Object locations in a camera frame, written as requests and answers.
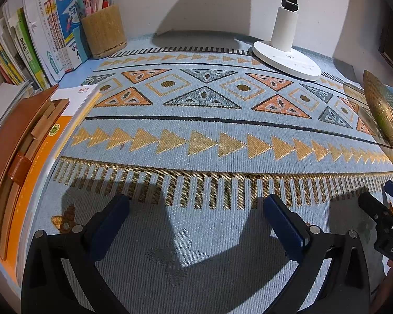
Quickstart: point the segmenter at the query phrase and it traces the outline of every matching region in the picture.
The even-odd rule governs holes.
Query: gold fan-shaped object
[[[393,146],[393,93],[368,71],[364,71],[364,92],[374,119]]]

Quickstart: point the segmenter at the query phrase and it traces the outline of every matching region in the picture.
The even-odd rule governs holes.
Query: black stripe
[[[366,139],[348,136],[348,135],[345,135],[342,133],[334,133],[334,132],[319,130],[319,129],[315,129],[315,128],[305,128],[305,127],[295,126],[295,125],[275,124],[272,122],[222,119],[222,118],[204,118],[204,117],[172,117],[172,116],[162,116],[162,115],[111,115],[111,116],[95,116],[95,117],[86,117],[85,118],[85,120],[115,120],[115,119],[203,121],[203,122],[222,122],[224,124],[258,125],[258,126],[268,126],[268,127],[273,127],[273,128],[289,128],[291,130],[300,130],[300,131],[306,131],[306,132],[322,133],[322,134],[326,134],[329,136],[336,136],[336,137],[352,139],[355,141],[361,141],[363,143],[378,145],[378,146],[387,147],[389,149],[392,149],[392,147],[390,147],[388,145],[378,144],[373,141],[368,141]]]

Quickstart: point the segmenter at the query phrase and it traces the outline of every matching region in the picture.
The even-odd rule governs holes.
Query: screw
[[[356,239],[358,237],[358,234],[355,230],[349,230],[348,234],[353,238]]]
[[[40,238],[40,237],[42,237],[42,235],[43,235],[43,230],[38,230],[38,231],[36,231],[35,234],[34,234],[34,236],[35,236],[37,239]]]
[[[315,235],[317,235],[317,234],[320,233],[320,228],[319,228],[318,226],[311,226],[311,227],[309,228],[309,230],[310,230],[310,232],[311,232],[312,234],[315,234]]]
[[[83,230],[83,226],[80,225],[80,224],[75,225],[75,226],[73,227],[73,229],[71,229],[71,231],[74,232],[75,234],[81,232],[82,230]]]

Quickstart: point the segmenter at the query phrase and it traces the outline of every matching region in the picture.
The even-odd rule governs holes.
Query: woven pen holder
[[[94,59],[110,56],[127,45],[116,4],[86,16],[82,25]]]

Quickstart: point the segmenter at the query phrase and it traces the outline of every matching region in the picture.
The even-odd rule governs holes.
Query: white book
[[[23,0],[28,29],[36,53],[41,61],[42,67],[48,76],[54,81],[60,81],[63,77],[64,65],[55,46],[55,39],[49,27],[44,3],[47,0]]]

